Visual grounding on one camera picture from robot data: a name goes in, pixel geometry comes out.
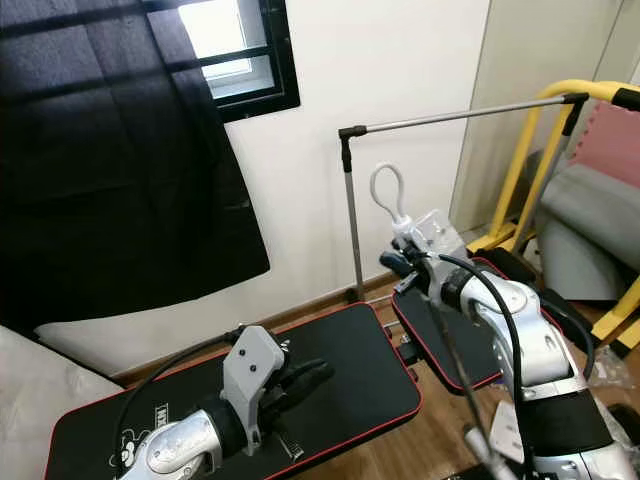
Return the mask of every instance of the pink panel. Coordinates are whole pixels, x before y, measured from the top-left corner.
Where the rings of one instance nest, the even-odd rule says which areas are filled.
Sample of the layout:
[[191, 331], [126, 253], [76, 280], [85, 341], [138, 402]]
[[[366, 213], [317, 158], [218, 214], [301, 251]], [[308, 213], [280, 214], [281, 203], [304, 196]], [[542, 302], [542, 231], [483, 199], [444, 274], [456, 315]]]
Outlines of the pink panel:
[[587, 165], [640, 188], [640, 112], [599, 102], [571, 163]]

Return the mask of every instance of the red trim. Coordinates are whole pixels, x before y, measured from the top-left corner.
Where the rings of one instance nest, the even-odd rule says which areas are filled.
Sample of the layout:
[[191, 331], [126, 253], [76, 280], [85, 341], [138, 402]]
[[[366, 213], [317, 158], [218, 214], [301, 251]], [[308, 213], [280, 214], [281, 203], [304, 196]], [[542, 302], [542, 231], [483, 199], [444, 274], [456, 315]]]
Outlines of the red trim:
[[[302, 325], [306, 325], [307, 323], [311, 323], [311, 322], [314, 322], [314, 321], [316, 321], [316, 320], [320, 320], [320, 319], [322, 319], [322, 318], [325, 318], [325, 317], [328, 317], [328, 316], [330, 316], [330, 315], [333, 315], [334, 313], [342, 312], [343, 310], [347, 310], [347, 309], [349, 309], [349, 308], [353, 308], [353, 307], [355, 307], [355, 306], [357, 306], [357, 305], [364, 305], [364, 306], [366, 306], [367, 308], [369, 308], [369, 309], [371, 310], [371, 312], [373, 313], [373, 316], [376, 318], [376, 323], [377, 323], [378, 327], [380, 328], [380, 330], [382, 331], [382, 334], [383, 334], [384, 338], [385, 338], [385, 339], [387, 340], [387, 342], [389, 343], [389, 346], [391, 347], [391, 350], [393, 351], [393, 353], [394, 353], [394, 354], [396, 355], [396, 357], [398, 358], [398, 361], [400, 362], [400, 365], [401, 365], [401, 366], [402, 366], [402, 368], [404, 369], [404, 371], [405, 371], [405, 373], [406, 373], [407, 377], [409, 377], [409, 379], [411, 380], [411, 383], [413, 383], [413, 385], [414, 385], [414, 386], [416, 386], [416, 391], [418, 392], [418, 395], [419, 395], [419, 397], [420, 397], [420, 400], [419, 400], [419, 402], [418, 402], [418, 405], [416, 406], [416, 408], [415, 408], [415, 409], [411, 410], [410, 412], [405, 413], [404, 415], [401, 415], [401, 416], [399, 416], [399, 417], [397, 417], [397, 418], [394, 418], [394, 419], [392, 419], [392, 420], [389, 420], [388, 422], [385, 422], [385, 423], [383, 423], [383, 424], [380, 424], [380, 425], [378, 425], [378, 426], [376, 426], [376, 427], [372, 428], [371, 430], [367, 430], [366, 432], [360, 433], [360, 434], [356, 435], [355, 437], [353, 437], [353, 438], [351, 438], [351, 439], [349, 439], [349, 440], [347, 440], [347, 441], [345, 441], [345, 442], [342, 442], [342, 443], [340, 443], [340, 444], [338, 444], [338, 445], [334, 445], [334, 446], [333, 446], [333, 447], [331, 447], [331, 448], [328, 448], [328, 449], [326, 449], [326, 450], [323, 450], [323, 451], [321, 451], [321, 452], [318, 452], [318, 453], [316, 453], [315, 455], [312, 455], [312, 456], [311, 456], [311, 457], [309, 457], [309, 458], [305, 458], [305, 459], [304, 459], [304, 460], [302, 460], [301, 462], [295, 463], [295, 464], [293, 464], [293, 465], [291, 465], [291, 466], [289, 466], [289, 467], [287, 467], [287, 468], [285, 468], [285, 469], [283, 469], [283, 470], [280, 470], [279, 472], [276, 472], [276, 473], [271, 474], [271, 475], [270, 475], [269, 477], [267, 477], [265, 480], [268, 480], [268, 479], [274, 479], [274, 478], [276, 478], [276, 477], [278, 477], [278, 476], [280, 476], [280, 475], [282, 475], [282, 474], [284, 474], [284, 473], [287, 473], [287, 472], [290, 472], [290, 471], [292, 471], [292, 470], [298, 469], [298, 468], [300, 468], [301, 466], [303, 466], [303, 465], [305, 465], [305, 464], [307, 464], [307, 463], [309, 463], [309, 462], [312, 462], [312, 461], [314, 461], [314, 460], [317, 460], [318, 458], [321, 458], [321, 457], [323, 457], [323, 456], [326, 456], [326, 455], [330, 454], [331, 452], [333, 452], [333, 451], [335, 451], [335, 450], [338, 450], [338, 449], [344, 448], [344, 447], [346, 447], [346, 446], [348, 446], [348, 445], [350, 445], [350, 444], [352, 444], [352, 443], [355, 443], [355, 442], [357, 442], [357, 441], [359, 441], [359, 440], [361, 440], [361, 439], [363, 439], [363, 438], [366, 438], [366, 437], [368, 437], [368, 436], [372, 436], [374, 433], [376, 433], [376, 432], [377, 432], [377, 431], [379, 431], [379, 430], [385, 429], [385, 428], [390, 427], [390, 426], [392, 426], [392, 425], [395, 425], [395, 424], [397, 424], [397, 423], [401, 423], [401, 422], [402, 422], [403, 420], [405, 420], [405, 419], [407, 419], [407, 420], [408, 420], [408, 419], [410, 419], [410, 418], [414, 417], [414, 416], [415, 416], [415, 415], [420, 411], [420, 409], [422, 408], [423, 401], [424, 401], [424, 398], [423, 398], [423, 396], [422, 396], [422, 392], [421, 392], [421, 391], [420, 391], [420, 389], [417, 387], [416, 382], [413, 380], [413, 377], [411, 376], [411, 374], [409, 373], [409, 370], [407, 369], [407, 366], [406, 366], [406, 365], [404, 364], [404, 362], [402, 361], [402, 358], [400, 357], [400, 354], [397, 352], [397, 350], [395, 349], [395, 347], [394, 347], [394, 346], [393, 346], [393, 344], [391, 343], [391, 339], [390, 339], [390, 338], [387, 336], [387, 334], [385, 333], [384, 328], [383, 328], [383, 327], [382, 327], [382, 325], [380, 324], [380, 319], [378, 318], [378, 315], [377, 315], [377, 313], [376, 313], [375, 309], [374, 309], [371, 305], [369, 305], [368, 303], [364, 303], [364, 302], [357, 302], [357, 303], [353, 303], [353, 304], [350, 304], [350, 305], [346, 305], [346, 306], [344, 306], [344, 307], [340, 307], [340, 308], [337, 308], [337, 309], [335, 309], [335, 310], [332, 310], [331, 312], [328, 312], [328, 313], [325, 313], [325, 314], [323, 314], [323, 315], [320, 315], [319, 317], [314, 317], [314, 318], [311, 318], [311, 319], [309, 319], [309, 320], [305, 320], [304, 322], [297, 323], [297, 324], [292, 325], [292, 326], [289, 326], [289, 327], [284, 327], [284, 328], [282, 328], [282, 329], [276, 329], [276, 331], [275, 331], [274, 333], [276, 333], [276, 334], [280, 334], [280, 333], [288, 332], [289, 330], [293, 330], [294, 328], [301, 327]], [[205, 363], [205, 362], [208, 362], [208, 361], [213, 360], [213, 359], [215, 359], [215, 358], [218, 358], [219, 356], [226, 355], [226, 354], [228, 353], [228, 351], [229, 351], [229, 349], [226, 349], [226, 350], [224, 350], [224, 351], [222, 351], [222, 352], [217, 353], [217, 354], [216, 354], [216, 355], [214, 355], [213, 357], [209, 357], [209, 358], [207, 358], [206, 360], [203, 360], [203, 361], [201, 361], [201, 362], [195, 363], [195, 364], [190, 365], [190, 366], [188, 366], [188, 367], [184, 367], [184, 368], [181, 368], [181, 369], [178, 369], [178, 370], [172, 371], [172, 372], [170, 372], [170, 373], [167, 373], [166, 375], [162, 375], [162, 376], [158, 377], [155, 381], [160, 380], [160, 379], [165, 378], [165, 377], [168, 377], [169, 375], [175, 375], [176, 373], [179, 373], [179, 372], [181, 372], [181, 371], [183, 371], [183, 370], [187, 370], [187, 369], [189, 369], [189, 368], [195, 367], [195, 366], [197, 366], [197, 365], [201, 365], [202, 363]], [[114, 397], [117, 397], [118, 395], [122, 395], [123, 393], [126, 393], [126, 392], [128, 392], [129, 390], [132, 390], [133, 388], [135, 388], [135, 387], [129, 388], [129, 389], [124, 390], [124, 391], [122, 391], [122, 392], [120, 392], [120, 393], [116, 393], [116, 394], [110, 395], [110, 396], [105, 397], [105, 398], [103, 398], [103, 399], [96, 400], [95, 402], [88, 403], [87, 405], [84, 405], [84, 406], [82, 406], [82, 407], [78, 407], [78, 408], [75, 408], [75, 409], [73, 409], [73, 410], [70, 410], [70, 411], [68, 411], [68, 412], [67, 412], [67, 413], [65, 413], [62, 417], [60, 417], [60, 418], [58, 419], [58, 421], [56, 422], [55, 426], [53, 427], [53, 431], [51, 432], [51, 439], [50, 439], [50, 441], [49, 441], [49, 459], [47, 460], [47, 468], [46, 468], [46, 470], [45, 470], [45, 474], [44, 474], [44, 478], [45, 478], [45, 480], [46, 480], [46, 478], [47, 478], [47, 474], [48, 474], [48, 471], [49, 471], [49, 463], [51, 462], [51, 450], [52, 450], [52, 448], [53, 448], [53, 437], [54, 437], [54, 434], [55, 434], [56, 429], [58, 428], [58, 424], [62, 421], [62, 419], [64, 419], [67, 415], [71, 415], [72, 413], [74, 413], [74, 412], [76, 412], [76, 411], [78, 411], [78, 410], [81, 410], [81, 409], [83, 409], [83, 408], [89, 407], [89, 406], [91, 406], [91, 405], [95, 405], [95, 404], [97, 404], [97, 403], [105, 402], [105, 401], [110, 400], [110, 399], [112, 399], [112, 398], [114, 398]]]
[[[472, 258], [473, 261], [480, 261], [485, 263], [486, 265], [488, 265], [489, 267], [491, 267], [492, 269], [494, 269], [502, 278], [504, 278], [505, 280], [510, 280], [509, 277], [507, 275], [505, 275], [505, 273], [500, 270], [496, 265], [493, 264], [493, 262], [491, 262], [490, 260], [487, 260], [486, 258], [483, 257], [473, 257]], [[407, 317], [404, 315], [404, 313], [402, 312], [402, 310], [400, 309], [400, 307], [398, 306], [397, 302], [396, 302], [396, 296], [397, 293], [394, 292], [393, 297], [391, 298], [391, 304], [393, 306], [393, 310], [396, 312], [396, 315], [398, 315], [399, 317], [401, 317], [401, 319], [403, 320], [403, 324], [409, 329], [411, 330], [411, 332], [413, 333], [414, 338], [418, 339], [418, 342], [420, 342], [420, 345], [422, 346], [422, 349], [427, 352], [427, 354], [429, 355], [429, 358], [431, 359], [431, 361], [433, 362], [433, 364], [436, 366], [436, 368], [438, 369], [438, 371], [440, 372], [440, 374], [442, 375], [442, 377], [445, 379], [445, 381], [454, 389], [456, 390], [460, 390], [462, 391], [462, 387], [458, 384], [456, 384], [447, 374], [446, 372], [442, 369], [442, 366], [440, 365], [440, 362], [438, 362], [438, 360], [436, 359], [436, 357], [433, 355], [433, 353], [431, 352], [431, 350], [429, 349], [429, 347], [427, 347], [427, 345], [424, 343], [424, 341], [422, 340], [422, 337], [420, 335], [418, 335], [418, 332], [416, 332], [415, 328], [413, 327], [413, 325], [411, 324], [411, 322], [407, 319]], [[549, 314], [549, 312], [547, 312], [544, 308], [540, 307], [540, 311], [543, 314], [543, 316], [546, 318], [546, 320], [548, 322], [551, 322], [559, 331], [560, 333], [562, 333], [564, 335], [564, 332], [562, 331], [562, 327], [558, 324], [558, 322]], [[480, 388], [484, 385], [487, 385], [488, 383], [493, 382], [494, 380], [500, 378], [502, 376], [501, 373], [496, 373], [494, 375], [491, 375], [489, 377], [487, 377], [484, 380], [479, 381], [478, 383], [475, 383], [472, 385], [472, 387], [475, 388]]]
[[[433, 355], [433, 353], [431, 352], [431, 350], [429, 349], [429, 347], [427, 347], [426, 343], [424, 343], [424, 341], [422, 340], [422, 337], [420, 335], [418, 335], [418, 332], [416, 332], [415, 328], [413, 328], [413, 325], [411, 324], [411, 322], [407, 319], [407, 317], [404, 315], [404, 313], [402, 312], [402, 310], [400, 310], [400, 307], [398, 306], [398, 304], [396, 303], [396, 296], [398, 294], [394, 293], [393, 297], [391, 297], [391, 305], [393, 306], [393, 310], [396, 312], [396, 315], [398, 315], [399, 317], [402, 318], [403, 320], [403, 325], [405, 325], [407, 328], [409, 328], [409, 330], [411, 330], [411, 332], [413, 333], [414, 338], [418, 339], [418, 342], [420, 342], [420, 345], [422, 346], [422, 349], [427, 352], [427, 355], [429, 355], [429, 358], [431, 359], [431, 361], [433, 362], [433, 364], [436, 366], [436, 368], [438, 369], [438, 371], [440, 372], [440, 374], [442, 375], [442, 377], [445, 379], [445, 381], [455, 390], [459, 390], [462, 391], [463, 388], [462, 386], [458, 385], [457, 383], [455, 383], [451, 377], [449, 377], [449, 375], [447, 375], [447, 373], [442, 369], [442, 366], [440, 365], [440, 362], [438, 362], [438, 360], [436, 359], [436, 357]], [[487, 378], [485, 378], [484, 380], [480, 380], [477, 383], [474, 383], [473, 385], [471, 385], [474, 389], [475, 388], [480, 388], [484, 385], [487, 385], [491, 382], [493, 382], [494, 380], [500, 378], [502, 376], [502, 374], [500, 372], [495, 373]]]

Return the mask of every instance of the black cable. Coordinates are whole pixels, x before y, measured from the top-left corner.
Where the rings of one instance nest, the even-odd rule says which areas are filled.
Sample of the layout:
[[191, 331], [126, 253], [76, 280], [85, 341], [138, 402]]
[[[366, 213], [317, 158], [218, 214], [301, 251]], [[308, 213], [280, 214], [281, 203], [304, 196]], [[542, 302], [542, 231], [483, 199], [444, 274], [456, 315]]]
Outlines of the black cable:
[[555, 305], [553, 306], [552, 311], [555, 315], [561, 315], [565, 320], [571, 322], [573, 326], [576, 327], [576, 329], [580, 332], [580, 335], [582, 335], [584, 340], [584, 348], [587, 354], [587, 362], [584, 364], [582, 375], [584, 376], [585, 380], [589, 380], [589, 377], [591, 377], [591, 372], [593, 371], [593, 364], [596, 361], [596, 352], [595, 347], [593, 346], [593, 338], [591, 338], [591, 334], [587, 331], [586, 328], [584, 328], [584, 325], [582, 325], [580, 320], [575, 318], [570, 313], [565, 312]]
[[483, 275], [483, 273], [477, 268], [469, 265], [464, 260], [460, 260], [456, 257], [451, 257], [449, 255], [440, 254], [438, 255], [440, 260], [445, 262], [452, 263], [467, 272], [471, 273], [474, 277], [476, 277], [482, 284], [487, 287], [489, 293], [493, 296], [494, 300], [498, 304], [500, 311], [502, 312], [502, 316], [507, 322], [507, 328], [509, 330], [509, 336], [511, 337], [511, 346], [513, 349], [513, 402], [516, 410], [516, 417], [518, 419], [518, 425], [520, 427], [521, 437], [522, 437], [522, 449], [524, 451], [524, 466], [527, 474], [533, 473], [533, 459], [531, 455], [531, 450], [529, 449], [526, 442], [526, 435], [524, 434], [524, 430], [522, 428], [521, 422], [521, 414], [522, 414], [522, 405], [524, 403], [524, 396], [522, 392], [522, 357], [521, 357], [521, 349], [520, 349], [520, 339], [518, 337], [518, 330], [516, 328], [516, 323], [513, 320], [513, 316], [507, 307], [504, 299], [500, 295], [500, 292], [496, 289], [496, 287], [491, 283], [491, 281]]
[[482, 420], [480, 419], [480, 409], [478, 408], [478, 403], [475, 400], [475, 395], [473, 393], [473, 387], [471, 386], [471, 382], [469, 381], [469, 376], [467, 375], [466, 370], [464, 369], [464, 365], [462, 364], [462, 359], [460, 358], [460, 354], [456, 349], [455, 342], [451, 335], [449, 335], [449, 327], [442, 320], [440, 316], [440, 312], [434, 310], [433, 316], [436, 319], [436, 325], [438, 326], [438, 330], [440, 330], [440, 335], [442, 340], [444, 341], [447, 350], [449, 351], [449, 355], [453, 360], [453, 365], [456, 369], [456, 373], [458, 374], [458, 378], [460, 379], [460, 383], [462, 384], [462, 390], [464, 391], [464, 395], [467, 399], [467, 403], [469, 405], [469, 410], [471, 410], [471, 416], [473, 417], [473, 421], [478, 427], [482, 438], [484, 439], [487, 446], [490, 446], [489, 443], [489, 435], [487, 435], [487, 430], [484, 428], [482, 424]]
[[205, 340], [204, 342], [197, 343], [186, 350], [175, 355], [173, 358], [168, 360], [162, 366], [158, 367], [151, 375], [144, 379], [142, 383], [140, 383], [131, 393], [127, 396], [127, 399], [122, 406], [122, 410], [120, 411], [120, 415], [116, 421], [116, 427], [113, 431], [113, 453], [114, 453], [114, 462], [116, 466], [116, 478], [120, 478], [123, 473], [123, 465], [122, 465], [122, 457], [120, 456], [120, 432], [122, 430], [122, 424], [127, 416], [127, 412], [131, 407], [133, 401], [140, 395], [140, 392], [147, 388], [151, 382], [153, 382], [157, 377], [162, 375], [164, 372], [169, 370], [171, 367], [174, 367], [178, 363], [186, 360], [187, 358], [195, 355], [196, 353], [204, 350], [205, 348], [212, 347], [219, 343], [234, 343], [240, 333], [242, 332], [243, 327], [240, 327], [231, 332], [224, 333], [222, 335], [218, 335], [217, 337], [210, 338], [209, 340]]

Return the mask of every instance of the white fabric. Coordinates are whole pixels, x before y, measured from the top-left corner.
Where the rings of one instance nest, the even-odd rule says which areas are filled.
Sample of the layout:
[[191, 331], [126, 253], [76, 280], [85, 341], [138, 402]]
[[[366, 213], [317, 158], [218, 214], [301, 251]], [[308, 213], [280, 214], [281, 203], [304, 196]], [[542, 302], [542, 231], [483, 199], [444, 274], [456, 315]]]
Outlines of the white fabric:
[[0, 326], [0, 478], [42, 480], [58, 419], [121, 390]]

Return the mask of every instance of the metal pole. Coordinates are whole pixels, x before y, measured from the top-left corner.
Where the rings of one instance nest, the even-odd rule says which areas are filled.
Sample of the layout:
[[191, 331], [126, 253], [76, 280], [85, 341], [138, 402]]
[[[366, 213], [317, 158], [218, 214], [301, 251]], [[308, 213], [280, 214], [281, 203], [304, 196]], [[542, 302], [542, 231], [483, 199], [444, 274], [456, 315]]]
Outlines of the metal pole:
[[342, 141], [342, 165], [344, 168], [344, 181], [347, 187], [347, 202], [349, 206], [349, 223], [351, 225], [351, 244], [353, 246], [353, 261], [356, 271], [356, 292], [360, 300], [364, 299], [364, 284], [362, 280], [362, 262], [360, 260], [360, 241], [358, 238], [358, 223], [356, 221], [356, 205], [353, 193], [353, 179], [351, 178], [351, 151], [349, 149], [349, 139], [360, 137], [367, 133], [382, 132], [385, 130], [395, 130], [397, 128], [412, 127], [414, 125], [426, 125], [429, 123], [446, 122], [458, 120], [460, 118], [478, 117], [481, 115], [492, 115], [494, 113], [510, 112], [514, 110], [524, 110], [527, 108], [543, 107], [546, 105], [557, 105], [562, 103], [572, 103], [567, 101], [567, 97], [558, 96], [543, 100], [532, 100], [530, 102], [512, 103], [496, 107], [478, 108], [464, 112], [444, 113], [432, 115], [430, 117], [414, 118], [391, 123], [379, 123], [377, 125], [358, 125], [350, 128], [343, 128], [338, 131]]
[[349, 223], [351, 225], [351, 244], [353, 247], [353, 262], [356, 269], [356, 293], [358, 295], [358, 299], [364, 300], [362, 262], [360, 260], [360, 241], [358, 239], [358, 221], [356, 218], [356, 199], [353, 193], [353, 177], [351, 172], [344, 173], [344, 183], [347, 187], [347, 204], [349, 206]]
[[533, 206], [531, 207], [531, 215], [529, 215], [529, 218], [525, 220], [522, 230], [520, 231], [520, 234], [513, 241], [514, 253], [519, 252], [520, 248], [524, 244], [525, 239], [527, 238], [527, 234], [529, 233], [529, 228], [533, 223], [533, 217], [535, 216], [535, 211], [538, 208], [538, 204], [540, 203], [542, 194], [544, 193], [545, 188], [547, 188], [547, 184], [549, 183], [549, 180], [551, 180], [551, 176], [553, 175], [553, 172], [556, 169], [556, 166], [558, 165], [560, 158], [562, 157], [564, 152], [567, 150], [567, 145], [569, 144], [569, 140], [571, 140], [571, 137], [569, 136], [563, 135], [560, 138], [560, 143], [558, 145], [558, 148], [556, 149], [556, 154], [554, 155], [553, 160], [551, 160], [551, 164], [549, 165], [549, 168], [547, 169], [547, 172], [545, 173], [544, 178], [542, 179], [542, 185], [540, 186], [540, 190], [538, 190], [538, 194], [533, 200]]
[[414, 118], [412, 120], [401, 120], [398, 122], [378, 123], [377, 125], [367, 125], [367, 133], [382, 132], [385, 130], [395, 130], [397, 128], [413, 127], [414, 125], [426, 125], [428, 123], [446, 122], [458, 120], [460, 118], [479, 117], [482, 115], [492, 115], [494, 113], [511, 112], [513, 110], [524, 110], [526, 108], [543, 107], [546, 105], [558, 105], [566, 103], [564, 96], [545, 98], [544, 100], [532, 100], [530, 102], [512, 103], [509, 105], [499, 105], [497, 107], [478, 108], [477, 110], [466, 110], [464, 112], [443, 113], [430, 117]]

